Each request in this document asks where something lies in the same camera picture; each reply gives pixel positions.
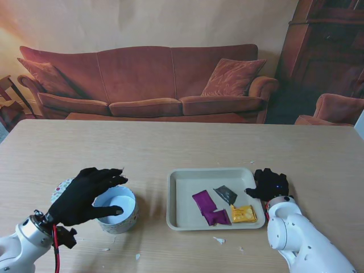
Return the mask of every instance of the purple bag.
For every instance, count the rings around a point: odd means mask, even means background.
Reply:
[[[196,193],[192,196],[192,198],[195,200],[197,206],[200,208],[202,215],[204,215],[204,213],[206,212],[213,212],[217,209],[214,201],[212,201],[209,193],[206,190]]]
[[[219,210],[218,212],[206,212],[204,216],[209,226],[216,224],[231,225],[228,213],[225,209]]]

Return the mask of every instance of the wooden cabinet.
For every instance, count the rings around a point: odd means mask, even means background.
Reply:
[[[323,93],[364,98],[363,70],[364,0],[299,0],[276,72],[285,96],[310,111]]]

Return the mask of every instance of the wooden table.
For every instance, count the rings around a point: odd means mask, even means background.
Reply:
[[[176,232],[166,224],[171,169],[243,166],[286,173],[304,214],[364,272],[364,142],[351,127],[22,121],[0,145],[0,235],[33,209],[45,212],[55,186],[90,166],[125,167],[142,215],[114,243],[96,221],[75,226],[78,244],[61,248],[61,272],[288,272],[265,227]],[[53,252],[36,266],[53,272]]]

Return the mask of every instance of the floor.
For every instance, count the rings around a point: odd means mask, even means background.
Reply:
[[[269,100],[266,124],[295,124],[299,115],[313,115],[318,95],[279,90]]]

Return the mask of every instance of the throw pillow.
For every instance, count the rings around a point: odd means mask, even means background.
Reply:
[[[266,62],[221,59],[201,96],[248,96],[251,82]]]
[[[39,81],[48,94],[68,98],[82,98],[69,86],[61,73],[51,63],[35,63],[20,58],[18,58],[18,61]]]

